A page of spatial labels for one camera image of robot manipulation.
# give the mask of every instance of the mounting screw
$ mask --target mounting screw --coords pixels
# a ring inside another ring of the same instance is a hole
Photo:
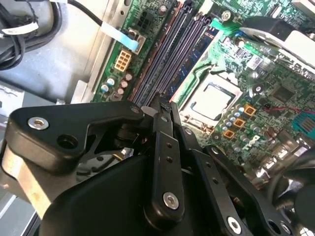
[[[237,222],[236,219],[234,219],[233,217],[229,216],[227,218],[227,223],[228,223],[229,227],[233,230],[234,233],[236,233],[237,235],[241,234],[242,228],[241,228],[240,224]]]
[[[188,128],[185,128],[186,133],[188,133],[189,135],[192,134],[192,131]]]
[[[231,18],[232,14],[230,11],[224,11],[221,15],[223,21],[228,21]]]
[[[168,119],[166,117],[161,117],[162,121],[168,122]]]
[[[139,109],[136,107],[131,107],[131,110],[137,114],[139,113]]]
[[[170,193],[170,192],[166,192],[163,194],[163,201],[165,205],[168,208],[171,208],[172,210],[176,210],[179,206],[177,197],[173,193]]]
[[[28,120],[29,127],[37,130],[44,130],[49,127],[49,123],[42,117],[32,117]]]
[[[284,231],[286,231],[289,235],[291,234],[291,230],[289,229],[289,227],[284,223],[284,222],[280,222],[282,228],[284,229]]]
[[[219,151],[217,150],[216,147],[212,147],[212,148],[211,148],[211,151],[213,151],[214,154],[217,154],[217,155],[218,155],[218,153],[219,153]]]

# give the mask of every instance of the metal plate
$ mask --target metal plate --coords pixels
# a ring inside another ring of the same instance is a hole
[[[31,14],[25,2],[12,0],[1,2],[12,14]],[[79,2],[96,16],[109,20],[113,18],[119,0]],[[52,23],[49,3],[31,4],[39,17],[40,29],[48,31]],[[99,32],[99,26],[84,13],[71,5],[63,5],[63,27],[55,39],[45,47],[27,53],[16,68],[1,71],[0,80],[48,100],[59,98],[69,103],[77,82],[79,80],[87,82],[92,68],[96,71],[101,68],[99,65],[97,69],[95,59],[97,55],[101,57],[101,61],[105,58],[101,50],[102,45],[108,43],[104,38],[105,34]],[[0,51],[3,51],[5,47],[2,44],[3,40],[0,42]]]

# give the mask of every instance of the blue ram slot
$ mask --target blue ram slot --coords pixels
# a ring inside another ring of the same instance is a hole
[[[179,71],[175,75],[169,87],[166,89],[166,95],[171,98],[176,91],[179,89],[185,78],[191,72],[193,67],[196,65],[198,60],[202,57],[206,49],[209,47],[211,42],[214,40],[219,30],[213,27],[208,28],[204,31],[199,41],[193,47],[193,49],[187,55],[184,63],[180,67]]]

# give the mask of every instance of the integrated circuit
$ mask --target integrated circuit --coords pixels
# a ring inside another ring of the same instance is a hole
[[[282,103],[286,103],[294,96],[294,92],[290,91],[284,86],[276,87],[273,92],[271,93],[272,97],[277,99]]]

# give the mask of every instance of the motherboard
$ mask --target motherboard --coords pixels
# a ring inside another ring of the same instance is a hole
[[[121,31],[138,48],[115,43],[92,102],[161,96],[201,146],[271,173],[315,144],[315,6],[305,2],[133,0]]]

